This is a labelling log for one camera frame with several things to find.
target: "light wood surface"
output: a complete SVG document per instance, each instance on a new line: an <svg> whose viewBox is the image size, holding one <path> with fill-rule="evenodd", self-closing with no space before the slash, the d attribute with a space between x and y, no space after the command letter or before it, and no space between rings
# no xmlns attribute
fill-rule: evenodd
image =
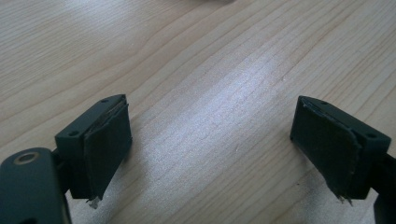
<svg viewBox="0 0 396 224"><path fill-rule="evenodd" d="M0 3L0 161L128 97L133 152L74 223L374 223L290 126L307 95L395 139L395 86L394 0Z"/></svg>

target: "clamp jaw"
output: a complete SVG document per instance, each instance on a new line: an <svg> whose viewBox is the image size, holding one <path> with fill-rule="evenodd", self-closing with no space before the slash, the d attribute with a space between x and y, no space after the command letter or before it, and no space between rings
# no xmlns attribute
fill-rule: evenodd
<svg viewBox="0 0 396 224"><path fill-rule="evenodd" d="M396 223L396 160L387 154L388 136L327 102L300 96L290 139L336 197L365 199L373 188L375 222Z"/></svg>
<svg viewBox="0 0 396 224"><path fill-rule="evenodd" d="M131 148L125 95L93 105L55 136L57 149L18 152L0 167L0 223L71 223L64 194L103 198Z"/></svg>

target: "mounting hole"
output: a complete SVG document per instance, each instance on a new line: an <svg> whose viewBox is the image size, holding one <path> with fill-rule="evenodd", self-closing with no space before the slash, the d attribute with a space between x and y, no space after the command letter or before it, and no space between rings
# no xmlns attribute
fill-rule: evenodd
<svg viewBox="0 0 396 224"><path fill-rule="evenodd" d="M38 158L38 155L40 155L38 152L27 152L21 154L17 159L15 159L14 163L17 165L24 165L29 162L35 161L35 159Z"/></svg>
<svg viewBox="0 0 396 224"><path fill-rule="evenodd" d="M367 135L367 137L369 137L369 138L376 138L376 135L373 134L373 133L367 133L366 135Z"/></svg>
<svg viewBox="0 0 396 224"><path fill-rule="evenodd" d="M25 219L24 221L20 222L20 224L36 224L36 223L37 223L37 219L33 217Z"/></svg>
<svg viewBox="0 0 396 224"><path fill-rule="evenodd" d="M69 136L72 137L72 136L76 136L78 134L79 134L79 131L73 131L73 132L69 133Z"/></svg>

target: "wood grain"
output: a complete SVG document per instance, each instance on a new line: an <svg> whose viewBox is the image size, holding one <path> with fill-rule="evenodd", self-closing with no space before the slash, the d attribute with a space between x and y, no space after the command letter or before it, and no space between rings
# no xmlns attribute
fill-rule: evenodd
<svg viewBox="0 0 396 224"><path fill-rule="evenodd" d="M133 153L74 223L374 223L288 136L308 95L396 138L395 86L392 0L0 2L1 161L127 94Z"/></svg>

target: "screw hole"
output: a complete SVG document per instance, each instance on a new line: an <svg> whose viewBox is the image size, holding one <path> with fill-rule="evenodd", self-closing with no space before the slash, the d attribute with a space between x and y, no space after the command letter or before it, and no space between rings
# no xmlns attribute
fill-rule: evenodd
<svg viewBox="0 0 396 224"><path fill-rule="evenodd" d="M17 159L15 159L14 163L17 165L24 165L29 162L35 161L35 159L37 159L38 155L39 155L38 152L24 153L24 154L21 154L19 157L17 157Z"/></svg>
<svg viewBox="0 0 396 224"><path fill-rule="evenodd" d="M20 222L20 224L36 224L36 223L37 223L37 219L33 217L25 219L24 221Z"/></svg>
<svg viewBox="0 0 396 224"><path fill-rule="evenodd" d="M79 134L78 131L73 131L73 132L69 133L69 136L72 137L72 136L76 136L78 134Z"/></svg>
<svg viewBox="0 0 396 224"><path fill-rule="evenodd" d="M376 138L376 135L373 134L373 133L367 133L367 136L368 136L369 138Z"/></svg>

